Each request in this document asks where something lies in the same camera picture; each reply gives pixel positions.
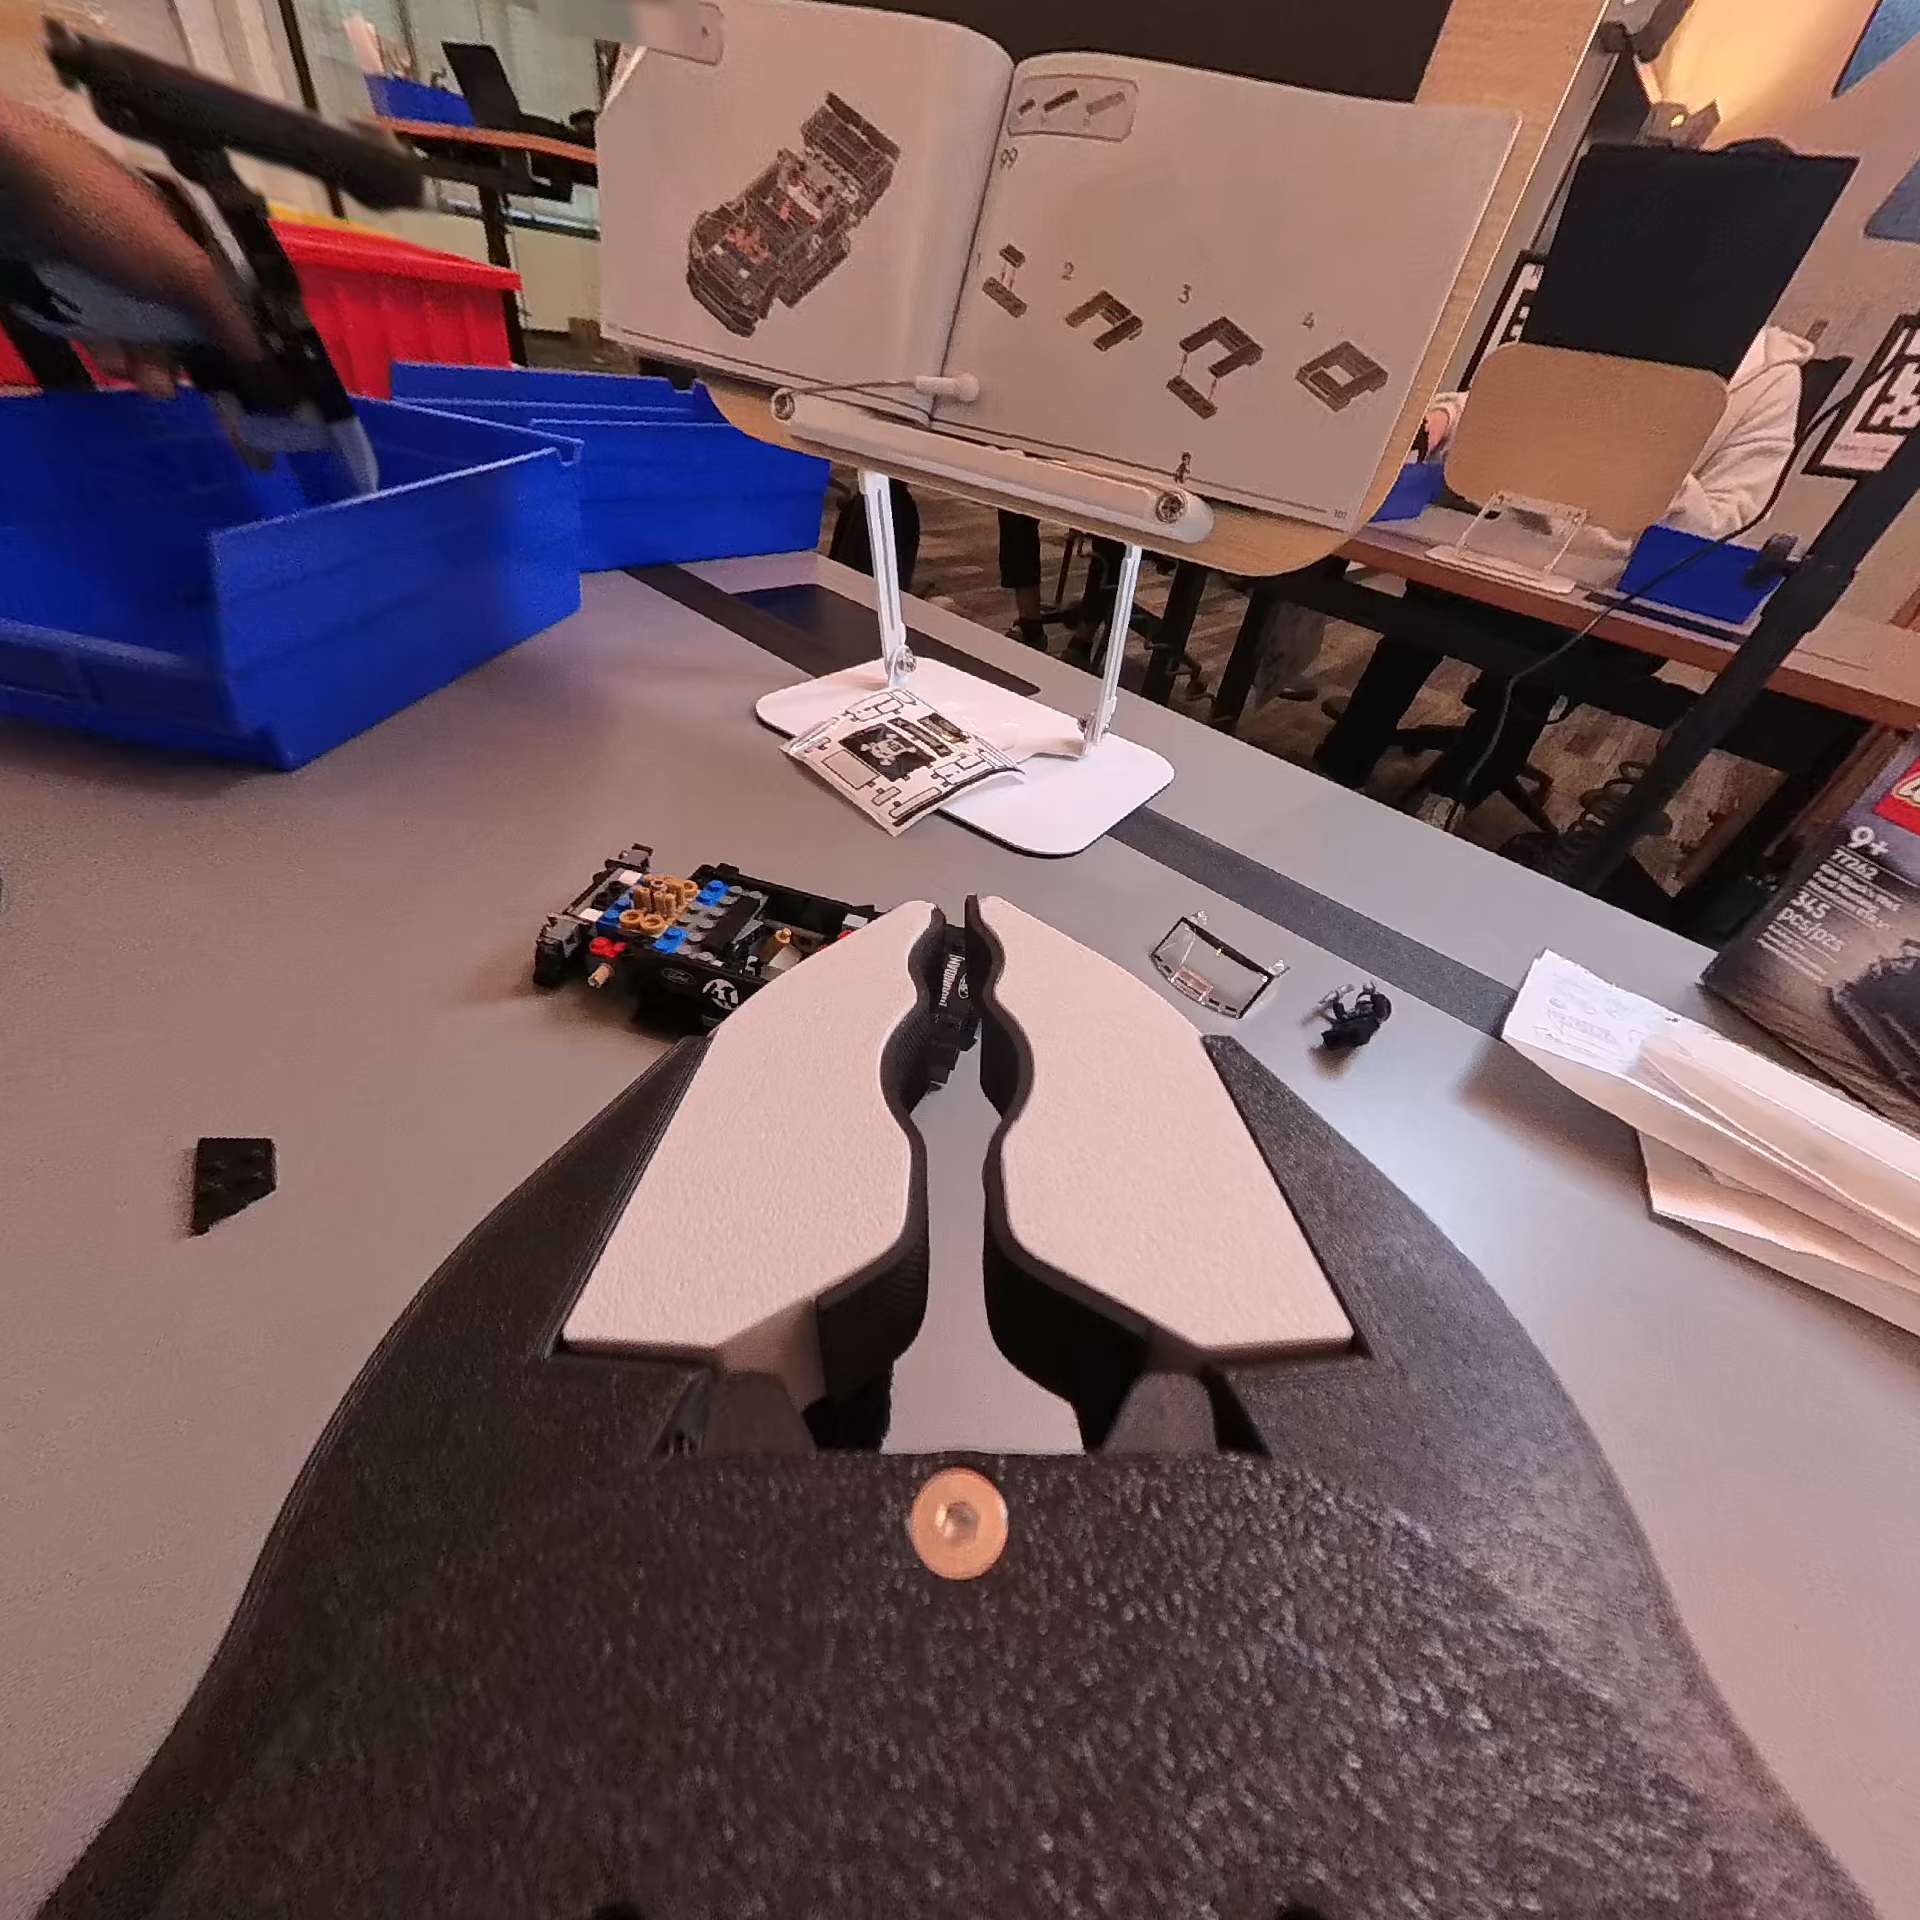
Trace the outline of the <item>instruction booklet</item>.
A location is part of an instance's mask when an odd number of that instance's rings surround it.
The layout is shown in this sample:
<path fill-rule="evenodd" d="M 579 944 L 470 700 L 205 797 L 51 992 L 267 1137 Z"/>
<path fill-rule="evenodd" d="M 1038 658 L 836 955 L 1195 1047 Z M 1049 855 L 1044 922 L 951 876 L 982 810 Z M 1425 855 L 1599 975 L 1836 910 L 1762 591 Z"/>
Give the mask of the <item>instruction booklet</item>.
<path fill-rule="evenodd" d="M 605 331 L 848 467 L 1352 529 L 1523 119 L 1154 29 L 698 4 L 596 115 Z"/>

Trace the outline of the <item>black and white sticker sheet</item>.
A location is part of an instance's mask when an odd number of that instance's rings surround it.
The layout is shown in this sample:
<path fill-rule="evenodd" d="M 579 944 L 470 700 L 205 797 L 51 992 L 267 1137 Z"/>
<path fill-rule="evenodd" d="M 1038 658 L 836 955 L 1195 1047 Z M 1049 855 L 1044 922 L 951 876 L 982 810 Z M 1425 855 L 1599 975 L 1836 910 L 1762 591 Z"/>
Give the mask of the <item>black and white sticker sheet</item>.
<path fill-rule="evenodd" d="M 1021 782 L 1021 766 L 903 689 L 864 695 L 796 730 L 784 756 L 887 839 L 978 788 Z"/>

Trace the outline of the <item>black lego wedge plate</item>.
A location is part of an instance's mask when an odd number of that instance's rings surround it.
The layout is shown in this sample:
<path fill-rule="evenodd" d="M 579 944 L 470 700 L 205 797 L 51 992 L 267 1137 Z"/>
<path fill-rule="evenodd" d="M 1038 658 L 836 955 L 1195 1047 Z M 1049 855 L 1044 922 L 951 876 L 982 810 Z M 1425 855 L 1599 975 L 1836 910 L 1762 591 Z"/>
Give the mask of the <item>black lego wedge plate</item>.
<path fill-rule="evenodd" d="M 276 1137 L 196 1137 L 192 1149 L 187 1231 L 209 1236 L 279 1188 Z"/>

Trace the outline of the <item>person's left hand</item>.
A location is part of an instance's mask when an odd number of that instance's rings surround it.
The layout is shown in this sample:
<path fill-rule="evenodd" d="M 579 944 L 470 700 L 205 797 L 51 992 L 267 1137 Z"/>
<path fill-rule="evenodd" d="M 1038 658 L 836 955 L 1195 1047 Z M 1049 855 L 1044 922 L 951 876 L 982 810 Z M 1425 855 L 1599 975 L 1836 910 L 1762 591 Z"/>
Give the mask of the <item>person's left hand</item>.
<path fill-rule="evenodd" d="M 156 184 L 66 119 L 13 99 L 3 99 L 3 261 L 75 270 L 187 318 L 234 366 L 267 359 L 245 302 Z"/>

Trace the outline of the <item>transparent lego windshield piece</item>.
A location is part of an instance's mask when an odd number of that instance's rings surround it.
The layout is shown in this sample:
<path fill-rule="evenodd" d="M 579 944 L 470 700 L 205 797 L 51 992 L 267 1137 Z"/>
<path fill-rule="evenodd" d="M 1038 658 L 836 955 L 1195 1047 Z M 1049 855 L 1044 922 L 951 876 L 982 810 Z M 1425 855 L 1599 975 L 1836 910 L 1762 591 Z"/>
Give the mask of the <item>transparent lego windshield piece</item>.
<path fill-rule="evenodd" d="M 1292 969 L 1288 955 L 1267 955 L 1222 937 L 1199 905 L 1174 916 L 1147 958 L 1171 994 L 1222 1023 L 1240 1023 L 1261 1011 Z"/>

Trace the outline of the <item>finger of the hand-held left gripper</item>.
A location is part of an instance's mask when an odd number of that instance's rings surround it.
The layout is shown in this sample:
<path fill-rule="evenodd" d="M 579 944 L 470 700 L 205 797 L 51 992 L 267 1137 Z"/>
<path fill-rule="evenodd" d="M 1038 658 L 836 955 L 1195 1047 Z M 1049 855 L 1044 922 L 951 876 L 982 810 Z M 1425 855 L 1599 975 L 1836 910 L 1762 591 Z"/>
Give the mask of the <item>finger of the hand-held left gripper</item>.
<path fill-rule="evenodd" d="M 374 493 L 382 469 L 366 425 L 346 406 L 326 418 L 313 402 L 294 411 L 234 406 L 234 450 L 255 469 L 288 467 L 299 493 Z"/>

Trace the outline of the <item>black laptop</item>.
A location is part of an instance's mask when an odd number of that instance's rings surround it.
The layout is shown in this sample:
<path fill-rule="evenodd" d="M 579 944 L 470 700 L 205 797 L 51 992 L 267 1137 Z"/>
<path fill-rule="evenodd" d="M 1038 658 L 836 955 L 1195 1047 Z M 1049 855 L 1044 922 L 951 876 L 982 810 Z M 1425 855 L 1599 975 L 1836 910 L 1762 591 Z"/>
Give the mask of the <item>black laptop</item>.
<path fill-rule="evenodd" d="M 592 142 L 592 119 L 588 131 L 582 135 L 571 120 L 525 113 L 500 53 L 490 43 L 444 41 L 440 50 L 470 107 L 471 125 L 566 141 L 579 147 Z"/>

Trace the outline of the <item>lego set box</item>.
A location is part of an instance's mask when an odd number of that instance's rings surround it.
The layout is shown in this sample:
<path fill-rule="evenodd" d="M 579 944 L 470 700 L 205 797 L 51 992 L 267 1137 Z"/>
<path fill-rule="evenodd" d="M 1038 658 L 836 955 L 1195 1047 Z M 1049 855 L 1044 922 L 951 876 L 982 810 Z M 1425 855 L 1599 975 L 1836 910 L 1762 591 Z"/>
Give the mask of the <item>lego set box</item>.
<path fill-rule="evenodd" d="M 1698 985 L 1918 1130 L 1918 733 L 1886 756 Z"/>

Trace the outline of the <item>book stand with white base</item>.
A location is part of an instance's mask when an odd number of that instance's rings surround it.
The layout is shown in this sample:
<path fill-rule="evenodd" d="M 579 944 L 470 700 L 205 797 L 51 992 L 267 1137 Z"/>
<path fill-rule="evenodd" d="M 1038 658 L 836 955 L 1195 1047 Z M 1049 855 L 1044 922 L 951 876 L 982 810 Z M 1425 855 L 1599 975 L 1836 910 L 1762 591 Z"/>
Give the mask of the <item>book stand with white base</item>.
<path fill-rule="evenodd" d="M 906 785 L 961 824 L 1036 855 L 1070 855 L 1154 800 L 1170 782 L 1170 761 L 1116 730 L 1119 658 L 1139 591 L 1142 553 L 1161 543 L 1195 543 L 1214 532 L 1214 507 L 1170 479 L 1121 476 L 1076 467 L 1008 445 L 965 439 L 927 425 L 909 425 L 851 401 L 851 387 L 778 387 L 768 418 L 799 445 L 851 456 L 868 521 L 878 657 L 851 669 L 764 695 L 756 723 L 788 746 L 838 746 L 878 720 L 906 720 L 912 704 L 938 713 L 994 766 L 984 778 L 953 788 L 940 775 Z M 900 612 L 891 479 L 917 476 L 951 493 L 982 493 L 994 507 L 1021 507 L 1070 526 L 1110 521 L 1129 533 L 1119 559 L 1113 629 L 1099 684 L 1085 717 L 1070 717 L 1038 696 L 984 682 L 978 669 L 912 650 Z"/>

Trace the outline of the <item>black office chair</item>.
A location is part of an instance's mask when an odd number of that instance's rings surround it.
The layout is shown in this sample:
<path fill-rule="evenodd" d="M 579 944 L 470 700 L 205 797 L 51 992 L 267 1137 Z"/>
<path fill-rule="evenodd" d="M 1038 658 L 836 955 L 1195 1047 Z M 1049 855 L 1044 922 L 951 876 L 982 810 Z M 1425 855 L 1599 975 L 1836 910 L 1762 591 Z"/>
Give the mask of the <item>black office chair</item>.
<path fill-rule="evenodd" d="M 1209 695 L 1207 669 L 1195 658 L 1187 641 L 1209 573 L 1157 553 L 1142 559 L 1142 574 L 1147 573 L 1167 573 L 1170 586 L 1163 610 L 1147 610 L 1134 600 L 1124 623 L 1124 632 L 1144 643 L 1142 695 L 1163 704 L 1171 695 L 1204 700 Z M 1049 629 L 1063 629 L 1070 635 L 1070 658 L 1088 669 L 1103 667 L 1113 635 L 1116 586 L 1119 543 L 1070 529 L 1052 594 L 1042 583 L 1033 594 L 1021 594 L 1021 586 L 1014 591 L 1014 636 L 1044 650 Z"/>

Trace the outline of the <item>wooden standing desk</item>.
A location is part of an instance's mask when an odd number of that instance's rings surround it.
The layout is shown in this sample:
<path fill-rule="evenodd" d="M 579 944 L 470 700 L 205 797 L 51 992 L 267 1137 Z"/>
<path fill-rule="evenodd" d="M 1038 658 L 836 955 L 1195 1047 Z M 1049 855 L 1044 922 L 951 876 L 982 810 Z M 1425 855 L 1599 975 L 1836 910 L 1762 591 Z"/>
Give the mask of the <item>wooden standing desk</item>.
<path fill-rule="evenodd" d="M 596 184 L 592 147 L 550 135 L 362 115 L 359 131 L 383 131 L 412 150 L 428 178 L 466 181 L 479 192 L 489 261 L 510 265 L 510 199 L 563 204 L 571 187 Z"/>

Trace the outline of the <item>wooden desk with black legs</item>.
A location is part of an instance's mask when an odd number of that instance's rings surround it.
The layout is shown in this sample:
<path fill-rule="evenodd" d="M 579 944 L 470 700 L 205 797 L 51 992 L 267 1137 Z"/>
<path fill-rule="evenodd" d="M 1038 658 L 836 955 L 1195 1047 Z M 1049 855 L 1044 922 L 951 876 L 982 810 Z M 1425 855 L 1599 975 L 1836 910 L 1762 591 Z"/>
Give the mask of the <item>wooden desk with black legs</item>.
<path fill-rule="evenodd" d="M 1724 626 L 1659 603 L 1644 610 L 1610 591 L 1557 594 L 1461 568 L 1441 559 L 1451 521 L 1436 513 L 1367 526 L 1331 559 L 1251 582 L 1209 723 L 1236 730 L 1254 684 L 1261 626 L 1277 605 L 1409 636 L 1425 654 L 1474 669 L 1526 662 L 1521 648 L 1485 629 L 1491 612 L 1557 635 L 1592 629 L 1593 641 L 1703 676 L 1724 673 L 1757 635 L 1757 620 Z M 1828 612 L 1713 733 L 1713 749 L 1776 772 L 1780 785 L 1762 804 L 1708 833 L 1698 876 L 1654 910 L 1656 922 L 1701 944 L 1728 937 L 1760 903 L 1760 882 L 1776 876 L 1814 828 L 1842 814 L 1856 782 L 1911 730 L 1918 730 L 1918 632 Z"/>

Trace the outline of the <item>partly built lego car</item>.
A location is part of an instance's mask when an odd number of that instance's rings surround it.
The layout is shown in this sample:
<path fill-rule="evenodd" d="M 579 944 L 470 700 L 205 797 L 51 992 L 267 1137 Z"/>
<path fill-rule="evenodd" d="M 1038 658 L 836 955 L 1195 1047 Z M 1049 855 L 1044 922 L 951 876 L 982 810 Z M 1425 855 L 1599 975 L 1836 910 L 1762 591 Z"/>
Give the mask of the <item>partly built lego car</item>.
<path fill-rule="evenodd" d="M 878 919 L 868 901 L 838 901 L 732 863 L 653 869 L 632 845 L 540 922 L 530 989 L 582 982 L 627 1002 L 632 1023 L 709 1036 L 761 989 Z"/>

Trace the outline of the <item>red plastic bin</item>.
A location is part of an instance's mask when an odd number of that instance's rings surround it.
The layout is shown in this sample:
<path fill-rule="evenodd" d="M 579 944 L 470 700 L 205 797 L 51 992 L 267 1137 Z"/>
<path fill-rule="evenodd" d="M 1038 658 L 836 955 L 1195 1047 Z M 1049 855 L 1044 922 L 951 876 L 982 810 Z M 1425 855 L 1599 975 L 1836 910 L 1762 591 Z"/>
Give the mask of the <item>red plastic bin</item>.
<path fill-rule="evenodd" d="M 514 362 L 514 270 L 346 223 L 276 216 L 271 227 L 346 394 L 392 398 L 393 362 Z"/>

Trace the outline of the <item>black slanted stand pole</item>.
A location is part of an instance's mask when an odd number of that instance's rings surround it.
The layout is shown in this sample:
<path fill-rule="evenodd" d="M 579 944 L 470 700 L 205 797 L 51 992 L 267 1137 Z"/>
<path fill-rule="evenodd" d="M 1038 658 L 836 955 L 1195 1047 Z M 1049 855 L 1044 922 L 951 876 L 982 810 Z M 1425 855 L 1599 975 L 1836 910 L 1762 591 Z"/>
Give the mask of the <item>black slanted stand pole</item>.
<path fill-rule="evenodd" d="M 1735 657 L 1718 673 L 1713 684 L 1665 728 L 1640 778 L 1614 804 L 1593 828 L 1573 828 L 1555 845 L 1552 876 L 1579 893 L 1599 893 L 1625 863 L 1654 815 L 1688 782 L 1688 775 L 1731 733 L 1735 723 L 1754 705 L 1789 658 L 1851 586 L 1856 567 L 1899 521 L 1918 493 L 1918 434 L 1861 481 L 1836 508 L 1799 568 L 1766 600 L 1757 629 L 1739 643 Z"/>

